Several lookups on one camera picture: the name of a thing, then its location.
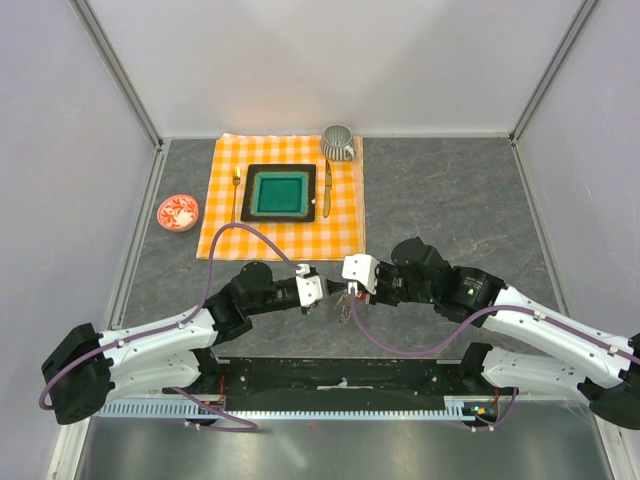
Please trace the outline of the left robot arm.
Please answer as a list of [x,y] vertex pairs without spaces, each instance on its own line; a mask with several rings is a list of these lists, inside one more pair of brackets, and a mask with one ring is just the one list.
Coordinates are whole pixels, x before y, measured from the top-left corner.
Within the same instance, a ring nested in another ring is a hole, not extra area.
[[98,332],[71,329],[42,364],[41,409],[70,425],[106,403],[163,389],[208,393],[219,382],[211,349],[252,329],[255,315],[298,308],[307,313],[345,289],[307,264],[276,280],[263,262],[250,262],[202,305],[139,327]]

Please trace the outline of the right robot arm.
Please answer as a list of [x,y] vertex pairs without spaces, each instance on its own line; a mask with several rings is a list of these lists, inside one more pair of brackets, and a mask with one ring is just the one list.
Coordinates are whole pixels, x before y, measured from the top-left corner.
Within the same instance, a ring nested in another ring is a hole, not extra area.
[[458,381],[477,394],[488,387],[572,396],[619,427],[639,427],[639,338],[583,325],[537,303],[481,269],[453,266],[418,238],[398,244],[390,262],[361,255],[345,276],[372,303],[420,303],[451,322],[456,334],[469,326],[506,335],[540,350],[509,352],[473,343],[458,368]]

